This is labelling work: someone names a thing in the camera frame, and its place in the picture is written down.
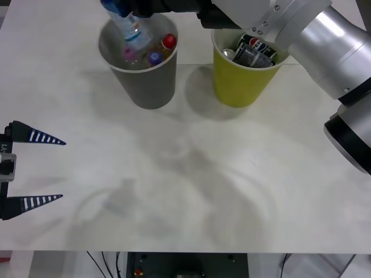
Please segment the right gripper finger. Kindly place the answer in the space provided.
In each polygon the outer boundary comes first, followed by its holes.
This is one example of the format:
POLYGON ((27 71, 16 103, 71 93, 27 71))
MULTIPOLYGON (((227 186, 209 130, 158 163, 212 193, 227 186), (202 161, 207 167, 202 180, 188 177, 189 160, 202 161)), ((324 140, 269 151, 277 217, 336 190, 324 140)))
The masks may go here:
POLYGON ((141 1, 139 1, 139 0, 125 0, 125 5, 135 16, 142 17, 142 15, 141 15, 141 1))
POLYGON ((101 0, 101 5, 109 12, 122 14, 122 7, 120 1, 116 0, 101 0))

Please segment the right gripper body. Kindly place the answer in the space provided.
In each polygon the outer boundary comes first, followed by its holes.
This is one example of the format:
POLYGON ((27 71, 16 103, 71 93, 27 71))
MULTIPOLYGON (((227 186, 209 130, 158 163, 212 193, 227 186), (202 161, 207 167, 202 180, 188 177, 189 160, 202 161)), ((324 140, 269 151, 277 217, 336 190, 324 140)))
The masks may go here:
POLYGON ((198 12, 203 1, 197 0, 149 0, 137 1, 137 16, 149 18, 156 13, 198 12))

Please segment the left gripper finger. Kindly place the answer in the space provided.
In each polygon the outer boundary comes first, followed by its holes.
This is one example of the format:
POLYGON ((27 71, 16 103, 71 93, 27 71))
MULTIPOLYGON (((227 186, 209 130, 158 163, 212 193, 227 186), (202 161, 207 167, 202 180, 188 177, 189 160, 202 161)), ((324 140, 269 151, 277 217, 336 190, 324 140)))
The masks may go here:
POLYGON ((66 145, 63 140, 16 120, 6 126, 6 135, 10 136, 13 142, 66 145))
POLYGON ((63 195, 7 197, 4 210, 1 212, 1 220, 10 220, 62 197, 63 195))

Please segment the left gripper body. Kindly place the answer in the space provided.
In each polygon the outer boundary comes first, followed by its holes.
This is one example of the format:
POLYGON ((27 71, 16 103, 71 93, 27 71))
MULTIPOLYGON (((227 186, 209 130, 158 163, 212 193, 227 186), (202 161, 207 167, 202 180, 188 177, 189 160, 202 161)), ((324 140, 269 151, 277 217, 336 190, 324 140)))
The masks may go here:
POLYGON ((12 140, 1 134, 1 199, 8 194, 8 183, 13 181, 12 140))

